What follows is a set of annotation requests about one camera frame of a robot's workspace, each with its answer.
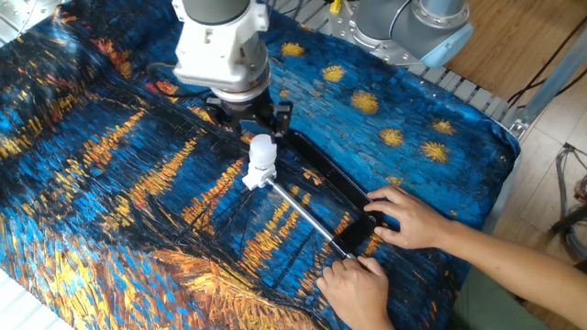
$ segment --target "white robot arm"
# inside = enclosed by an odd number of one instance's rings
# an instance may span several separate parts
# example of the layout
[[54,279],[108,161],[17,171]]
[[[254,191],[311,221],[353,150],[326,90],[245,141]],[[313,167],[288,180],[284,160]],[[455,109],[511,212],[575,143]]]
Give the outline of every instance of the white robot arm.
[[227,102],[261,94],[269,81],[266,5],[254,0],[173,0],[183,22],[173,73],[182,83],[210,87]]

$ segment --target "human hand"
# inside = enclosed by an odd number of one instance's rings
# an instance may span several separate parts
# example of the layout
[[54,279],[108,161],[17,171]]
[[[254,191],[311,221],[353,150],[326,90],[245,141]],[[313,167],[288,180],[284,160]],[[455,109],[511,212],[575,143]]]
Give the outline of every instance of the human hand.
[[365,206],[365,211],[381,211],[397,219],[400,232],[384,227],[375,228],[375,234],[384,241],[400,248],[439,248],[440,241],[447,234],[451,223],[416,197],[402,188],[387,186],[368,196],[383,199]]
[[324,268],[322,276],[316,281],[318,289],[351,329],[393,329],[387,316],[389,283],[377,260],[335,261],[332,268]]

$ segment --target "metal stand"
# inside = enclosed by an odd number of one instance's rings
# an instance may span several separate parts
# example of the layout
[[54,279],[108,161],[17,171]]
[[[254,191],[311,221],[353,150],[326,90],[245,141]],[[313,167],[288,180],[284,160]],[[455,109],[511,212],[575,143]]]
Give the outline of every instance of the metal stand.
[[534,95],[526,108],[514,109],[512,118],[516,118],[514,123],[508,123],[504,120],[506,127],[511,125],[510,131],[516,138],[521,138],[528,130],[532,122],[540,116],[542,111],[552,101],[557,93],[564,87],[565,83],[575,73],[583,63],[587,61],[587,30],[579,37],[575,45],[569,50],[569,53],[562,59],[559,66],[547,78],[546,82],[538,93]]
[[555,233],[562,233],[585,218],[587,218],[587,205],[560,219],[550,230]]

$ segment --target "orange brushstroke pattern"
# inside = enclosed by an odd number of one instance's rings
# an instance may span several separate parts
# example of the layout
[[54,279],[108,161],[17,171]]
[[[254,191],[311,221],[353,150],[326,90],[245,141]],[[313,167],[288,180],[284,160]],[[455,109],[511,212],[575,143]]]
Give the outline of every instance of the orange brushstroke pattern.
[[[310,204],[310,198],[312,197],[311,194],[307,193],[304,195],[304,198],[302,198],[302,202],[300,203],[300,205],[302,205],[302,207],[307,207]],[[287,237],[289,237],[289,235],[292,233],[292,230],[297,226],[297,219],[300,217],[299,212],[297,211],[293,211],[290,216],[287,218],[287,221],[285,222],[285,225],[283,225],[283,227],[281,227],[278,231],[279,236],[282,237],[283,239],[287,239]]]
[[315,328],[305,313],[261,298],[252,283],[228,264],[169,250],[159,250],[154,257],[166,265],[201,313],[208,315],[209,325],[226,329]]
[[[291,195],[295,198],[300,192],[300,188],[293,187]],[[261,267],[267,268],[263,260],[270,259],[272,252],[282,243],[279,237],[275,235],[277,225],[282,220],[283,215],[290,209],[289,203],[283,201],[273,213],[271,221],[265,228],[258,232],[253,239],[247,240],[247,246],[243,252],[244,263],[250,270],[259,270]]]
[[247,130],[242,131],[242,135],[240,136],[240,140],[245,142],[246,144],[250,144],[250,141],[255,137],[254,134],[250,133]]
[[205,214],[202,214],[198,223],[193,225],[193,232],[195,234],[202,230],[211,235],[214,234],[214,228],[210,225],[212,215],[214,214],[220,198],[224,197],[228,190],[230,190],[235,178],[240,174],[243,163],[243,159],[237,160],[224,173],[222,173],[220,179],[216,181],[216,186],[209,191],[202,193],[202,200],[194,197],[192,200],[193,206],[187,206],[183,209],[182,219],[184,224],[190,225],[198,218],[198,215],[205,211],[207,207]]
[[309,169],[305,169],[305,168],[302,168],[302,170],[304,170],[304,177],[307,180],[312,179],[314,181],[315,185],[322,184],[322,182],[324,181],[322,179],[322,177],[320,177],[316,174],[317,173],[316,170],[309,170]]
[[4,224],[5,224],[4,215],[0,214],[0,235],[4,235],[6,233]]
[[55,214],[54,210],[48,207],[49,202],[65,199],[71,203],[80,192],[80,184],[88,176],[87,170],[96,165],[98,170],[103,171],[112,159],[111,150],[118,148],[120,139],[132,131],[144,113],[143,109],[130,117],[122,127],[117,126],[116,130],[109,129],[106,137],[101,137],[98,144],[92,139],[83,143],[85,149],[82,153],[83,166],[75,159],[67,159],[68,167],[63,172],[56,171],[54,173],[54,183],[39,194],[37,202],[32,205],[22,204],[25,213],[32,217],[38,217],[40,214],[49,215],[49,217],[42,216],[41,221],[47,221],[48,218],[61,220],[62,215]]
[[112,61],[112,64],[120,74],[125,78],[132,76],[132,65],[128,61],[132,51],[117,51],[114,48],[114,43],[111,40],[92,40],[92,42]]
[[116,209],[113,213],[105,214],[105,227],[111,230],[118,230],[121,226],[130,226],[134,223],[131,216],[130,204],[148,212],[147,194],[160,195],[172,187],[180,169],[195,149],[197,137],[185,142],[183,148],[178,151],[170,161],[161,167],[160,170],[151,170],[138,180],[138,183],[127,192],[116,197]]
[[57,123],[63,119],[63,116],[69,113],[76,105],[83,105],[83,100],[75,98],[72,95],[62,97],[57,100],[48,100],[46,105],[40,105],[40,112],[42,114],[49,113],[49,117],[39,119],[38,116],[28,120],[28,123],[23,126],[20,131],[12,137],[0,138],[0,160],[5,160],[14,157],[29,149],[33,145],[33,141],[37,139],[45,127],[54,130],[53,123]]
[[173,103],[177,102],[178,98],[177,97],[173,97],[173,96],[169,96],[169,95],[175,95],[175,92],[177,92],[177,90],[179,90],[180,88],[177,87],[176,85],[172,84],[172,83],[168,83],[168,82],[156,82],[157,87],[159,87],[159,89],[166,93],[167,98],[169,98]]
[[[339,235],[342,233],[345,228],[349,226],[350,221],[350,214],[348,212],[345,213],[342,219],[340,219],[340,223],[338,224],[337,228],[334,231],[334,235]],[[321,276],[322,269],[326,266],[325,263],[327,262],[328,256],[332,254],[328,243],[325,243],[320,251],[318,251],[314,255],[314,267],[311,268],[309,271],[304,272],[304,277],[300,279],[301,288],[297,291],[297,294],[301,297],[308,297],[314,291],[314,286],[316,280]],[[319,296],[319,309],[324,309],[327,307],[327,301],[324,299],[322,295]]]
[[[382,226],[384,226],[385,228],[388,227],[388,225],[385,223],[382,223]],[[375,253],[375,251],[377,251],[377,249],[382,243],[383,240],[381,237],[377,236],[377,234],[374,233],[371,234],[371,236],[369,236],[369,244],[365,248],[365,257],[370,257],[373,253]]]
[[207,121],[208,123],[214,124],[214,121],[212,121],[212,118],[210,118],[210,115],[206,111],[204,111],[201,107],[191,106],[191,107],[189,107],[189,109],[192,112],[192,114],[200,117],[200,119],[203,119],[204,121]]

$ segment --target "metal rod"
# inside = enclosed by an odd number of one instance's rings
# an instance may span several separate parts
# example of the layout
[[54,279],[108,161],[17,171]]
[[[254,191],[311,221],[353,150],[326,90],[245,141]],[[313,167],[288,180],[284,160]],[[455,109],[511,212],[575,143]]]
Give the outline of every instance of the metal rod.
[[266,180],[266,182],[273,187],[273,189],[281,196],[283,199],[289,203],[293,207],[295,211],[297,211],[305,220],[307,220],[310,225],[312,225],[322,237],[327,241],[331,248],[335,250],[335,252],[340,256],[346,259],[353,259],[356,260],[357,257],[350,252],[345,251],[341,242],[336,240],[330,232],[324,228],[316,218],[314,218],[310,213],[308,213],[302,205],[300,205],[279,183],[275,183],[272,178]]
[[552,101],[557,93],[564,87],[565,83],[572,77],[587,60],[587,30],[579,37],[575,45],[562,59],[559,66],[548,77],[542,88],[528,103],[519,117],[524,124],[530,125],[538,118],[542,110]]
[[328,243],[330,243],[334,236],[330,234],[330,232],[324,228],[318,220],[316,220],[311,214],[309,214],[302,205],[300,205],[280,184],[275,183],[271,178],[267,179],[267,183],[270,184],[273,189],[281,196],[283,199],[289,203],[295,211],[297,211],[305,220],[307,220],[310,225],[314,226],[320,235],[322,235]]

